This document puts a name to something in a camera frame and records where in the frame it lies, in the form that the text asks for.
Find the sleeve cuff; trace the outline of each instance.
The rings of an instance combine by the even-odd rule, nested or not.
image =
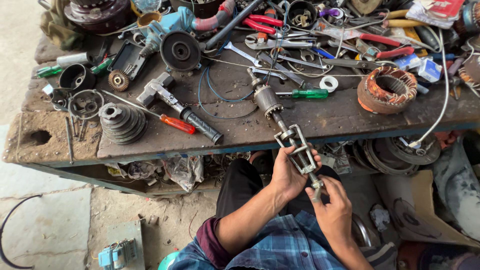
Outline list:
[[[224,269],[233,256],[222,247],[215,235],[219,221],[217,218],[207,219],[197,231],[197,241],[210,262],[217,269]]]

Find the concrete floor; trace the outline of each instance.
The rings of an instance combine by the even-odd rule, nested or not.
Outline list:
[[[8,12],[0,19],[0,148],[8,124],[20,112],[27,90],[33,55],[40,39],[38,22],[43,9],[31,0],[4,1]],[[144,228],[145,263],[156,269],[161,259],[182,249],[195,236],[203,221],[215,214],[218,193],[191,194],[161,201],[147,201],[136,195],[94,188],[82,182],[60,179],[19,165],[0,162],[0,219],[22,198],[44,194],[20,206],[9,219],[2,240],[6,256],[21,266],[35,269],[100,269],[93,259],[107,243],[107,227],[130,221],[137,214],[147,219],[159,216],[158,225]],[[371,227],[368,210],[381,203],[368,176],[345,178],[344,185],[354,212]],[[398,240],[396,233],[386,241]],[[10,269],[0,262],[0,269]]]

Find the white tape roll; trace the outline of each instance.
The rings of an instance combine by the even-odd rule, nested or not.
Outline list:
[[[325,82],[329,82],[332,84],[332,86],[327,86]],[[327,89],[329,93],[332,93],[335,91],[335,89],[338,87],[338,81],[335,79],[335,77],[332,76],[325,76],[322,78],[320,81],[320,88],[321,89]]]

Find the plaid shirt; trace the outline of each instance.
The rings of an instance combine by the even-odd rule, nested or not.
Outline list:
[[[177,269],[345,269],[338,262],[317,219],[307,213],[277,216],[253,239],[250,248],[232,257],[215,236],[219,219],[208,219],[197,236],[168,268]]]

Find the small gear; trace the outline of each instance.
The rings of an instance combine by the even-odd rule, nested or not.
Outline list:
[[[128,75],[123,70],[116,69],[108,75],[108,84],[117,92],[125,91],[128,87],[128,83]]]

